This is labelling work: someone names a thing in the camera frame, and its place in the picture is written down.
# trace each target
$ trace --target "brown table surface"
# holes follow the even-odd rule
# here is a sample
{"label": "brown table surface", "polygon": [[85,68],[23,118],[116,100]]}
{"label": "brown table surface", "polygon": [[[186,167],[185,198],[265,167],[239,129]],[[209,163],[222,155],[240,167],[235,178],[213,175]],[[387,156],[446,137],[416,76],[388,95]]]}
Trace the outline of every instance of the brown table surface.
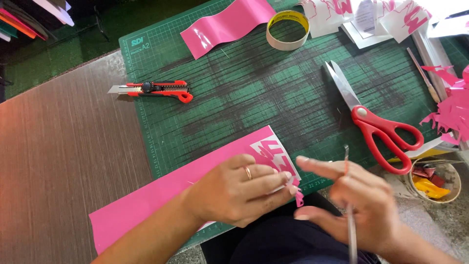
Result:
{"label": "brown table surface", "polygon": [[117,51],[0,104],[1,263],[90,263],[88,214],[152,181],[124,83]]}

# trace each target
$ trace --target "tape roll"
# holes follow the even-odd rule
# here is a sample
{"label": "tape roll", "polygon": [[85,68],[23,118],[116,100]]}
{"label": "tape roll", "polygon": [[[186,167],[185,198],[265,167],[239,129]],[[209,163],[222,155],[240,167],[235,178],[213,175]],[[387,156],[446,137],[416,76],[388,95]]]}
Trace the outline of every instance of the tape roll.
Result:
{"label": "tape roll", "polygon": [[[272,37],[272,35],[270,34],[270,27],[272,27],[272,25],[277,23],[278,21],[286,20],[286,19],[293,20],[293,21],[300,23],[303,26],[304,31],[305,31],[304,37],[294,42],[283,42]],[[309,32],[310,32],[310,22],[302,13],[296,12],[293,10],[285,10],[285,11],[276,13],[270,19],[269,23],[267,23],[266,37],[267,37],[267,42],[269,42],[269,44],[272,47],[278,50],[287,51],[287,50],[294,50],[303,46],[303,44],[306,42]]]}

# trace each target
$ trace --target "woman's left hand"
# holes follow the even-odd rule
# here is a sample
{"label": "woman's left hand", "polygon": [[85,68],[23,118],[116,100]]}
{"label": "woman's left hand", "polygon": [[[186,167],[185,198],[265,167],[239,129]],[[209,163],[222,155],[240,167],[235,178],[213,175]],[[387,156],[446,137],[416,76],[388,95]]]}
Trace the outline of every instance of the woman's left hand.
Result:
{"label": "woman's left hand", "polygon": [[291,173],[278,173],[270,166],[255,162],[253,156],[243,154],[213,168],[184,191],[185,209],[202,223],[218,221],[245,227],[294,197],[298,188],[293,185],[271,193],[285,185]]}

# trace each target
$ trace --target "gold ring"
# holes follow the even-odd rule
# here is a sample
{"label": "gold ring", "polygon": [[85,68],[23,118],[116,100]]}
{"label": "gold ring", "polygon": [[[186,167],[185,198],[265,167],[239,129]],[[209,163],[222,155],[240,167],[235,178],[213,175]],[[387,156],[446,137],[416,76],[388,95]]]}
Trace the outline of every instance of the gold ring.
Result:
{"label": "gold ring", "polygon": [[248,168],[248,167],[244,167],[244,169],[246,170],[246,173],[248,174],[248,178],[249,178],[249,179],[252,179],[251,171],[249,170],[249,168]]}

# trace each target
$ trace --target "green cutting mat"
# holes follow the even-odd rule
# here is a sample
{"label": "green cutting mat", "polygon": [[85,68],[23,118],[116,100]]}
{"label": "green cutting mat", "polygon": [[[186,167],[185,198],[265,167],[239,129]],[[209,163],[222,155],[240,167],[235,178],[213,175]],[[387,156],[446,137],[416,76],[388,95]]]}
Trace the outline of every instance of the green cutting mat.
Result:
{"label": "green cutting mat", "polygon": [[[411,38],[401,44],[387,41],[359,50],[340,31],[308,39],[301,48],[284,52],[269,46],[263,24],[244,38],[219,45],[194,60],[180,32],[231,2],[213,0],[119,39],[129,81],[185,80],[194,95],[188,104],[171,98],[135,98],[155,179],[268,124],[292,160],[297,155],[341,160],[343,146],[348,144],[350,160],[364,167],[375,165],[323,67],[329,60],[341,66],[369,110],[416,126],[426,141],[436,138],[428,124],[418,124],[436,105],[405,50],[410,47],[418,54]],[[269,2],[276,11],[297,3]],[[277,36],[297,34],[288,25],[274,31]],[[393,156],[381,142],[379,148],[385,157]],[[331,184],[314,174],[300,175],[305,194]],[[221,223],[205,228],[182,250],[230,228]]]}

